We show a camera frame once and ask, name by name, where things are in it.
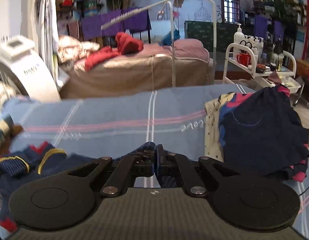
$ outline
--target window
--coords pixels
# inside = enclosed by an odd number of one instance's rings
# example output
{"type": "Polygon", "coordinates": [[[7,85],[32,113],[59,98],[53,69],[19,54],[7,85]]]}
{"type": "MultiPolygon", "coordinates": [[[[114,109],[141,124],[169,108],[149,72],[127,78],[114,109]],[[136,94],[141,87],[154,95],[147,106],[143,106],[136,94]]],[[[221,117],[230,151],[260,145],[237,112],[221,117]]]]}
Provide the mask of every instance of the window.
{"type": "Polygon", "coordinates": [[[238,23],[240,22],[240,0],[221,0],[222,18],[225,23],[238,23]]]}

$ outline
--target white lotion bottle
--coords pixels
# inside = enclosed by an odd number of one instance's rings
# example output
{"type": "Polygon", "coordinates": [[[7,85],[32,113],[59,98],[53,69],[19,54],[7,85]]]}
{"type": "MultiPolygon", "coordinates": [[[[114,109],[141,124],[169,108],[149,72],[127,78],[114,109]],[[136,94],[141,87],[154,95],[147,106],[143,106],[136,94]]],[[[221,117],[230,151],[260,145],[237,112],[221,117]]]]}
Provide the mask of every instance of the white lotion bottle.
{"type": "Polygon", "coordinates": [[[254,42],[255,42],[254,47],[257,48],[258,54],[259,54],[259,51],[260,51],[260,41],[259,41],[259,38],[256,38],[254,40],[254,42]]]}
{"type": "MultiPolygon", "coordinates": [[[[245,40],[245,36],[242,33],[241,24],[238,23],[238,31],[234,34],[233,43],[240,44],[241,41],[245,40]]],[[[233,48],[233,58],[237,60],[237,55],[241,54],[241,50],[239,48],[233,48]]]]}
{"type": "Polygon", "coordinates": [[[261,57],[262,57],[262,52],[263,52],[263,38],[260,38],[261,42],[260,42],[260,50],[259,50],[259,62],[261,62],[261,57]]]}
{"type": "Polygon", "coordinates": [[[258,63],[258,55],[259,55],[259,52],[258,52],[258,49],[257,48],[252,48],[252,52],[255,56],[255,59],[256,59],[256,64],[258,63]]]}
{"type": "Polygon", "coordinates": [[[251,36],[251,37],[249,38],[249,41],[250,41],[251,45],[254,47],[254,37],[251,36]]]}

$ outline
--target plaid bedsheet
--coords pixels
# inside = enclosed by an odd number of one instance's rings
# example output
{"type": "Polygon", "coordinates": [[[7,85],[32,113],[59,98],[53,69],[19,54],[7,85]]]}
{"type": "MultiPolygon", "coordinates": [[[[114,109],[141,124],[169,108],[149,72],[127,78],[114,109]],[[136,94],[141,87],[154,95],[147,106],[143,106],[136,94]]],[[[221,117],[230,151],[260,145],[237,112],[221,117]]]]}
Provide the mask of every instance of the plaid bedsheet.
{"type": "MultiPolygon", "coordinates": [[[[204,103],[228,92],[252,92],[237,85],[179,87],[120,98],[63,100],[42,104],[26,98],[10,100],[0,115],[10,114],[25,132],[11,151],[49,141],[68,153],[92,158],[120,157],[147,141],[198,160],[204,155],[204,103]]],[[[303,183],[288,184],[301,193],[309,186],[309,168],[303,183]]],[[[309,239],[309,190],[294,228],[309,239]]]]}

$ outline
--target iv pole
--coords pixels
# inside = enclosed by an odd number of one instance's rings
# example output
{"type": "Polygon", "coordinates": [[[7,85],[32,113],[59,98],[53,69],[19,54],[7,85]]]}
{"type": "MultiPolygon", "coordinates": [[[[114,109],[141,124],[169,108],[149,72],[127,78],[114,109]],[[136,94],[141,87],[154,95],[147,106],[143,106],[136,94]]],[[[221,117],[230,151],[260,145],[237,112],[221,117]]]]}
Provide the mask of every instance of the iv pole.
{"type": "MultiPolygon", "coordinates": [[[[138,8],[131,10],[125,14],[122,14],[114,19],[112,19],[110,22],[105,23],[104,25],[101,26],[101,30],[104,30],[106,28],[109,28],[110,26],[121,22],[129,17],[132,17],[134,15],[137,15],[138,13],[141,13],[145,10],[148,10],[149,8],[153,6],[157,6],[159,4],[169,4],[170,7],[170,21],[171,21],[171,40],[172,40],[172,46],[171,46],[171,52],[172,52],[172,86],[176,87],[176,66],[175,66],[175,47],[174,47],[174,36],[173,36],[173,31],[174,31],[174,24],[173,24],[173,6],[172,3],[170,2],[172,0],[162,0],[156,3],[153,3],[148,6],[144,6],[143,8],[138,8]]],[[[210,77],[210,84],[213,84],[214,82],[214,73],[216,70],[216,3],[213,0],[207,0],[210,3],[212,3],[212,22],[213,22],[213,63],[212,63],[212,75],[210,77]]]]}

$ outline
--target white beauty machine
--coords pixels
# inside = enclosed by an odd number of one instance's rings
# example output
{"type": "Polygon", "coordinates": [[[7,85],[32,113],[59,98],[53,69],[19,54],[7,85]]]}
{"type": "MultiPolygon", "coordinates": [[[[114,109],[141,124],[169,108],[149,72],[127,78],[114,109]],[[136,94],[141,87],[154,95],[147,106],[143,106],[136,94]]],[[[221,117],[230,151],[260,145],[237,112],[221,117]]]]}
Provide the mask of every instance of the white beauty machine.
{"type": "Polygon", "coordinates": [[[60,101],[53,77],[35,43],[21,35],[0,41],[0,73],[10,79],[21,94],[41,102],[60,101]]]}

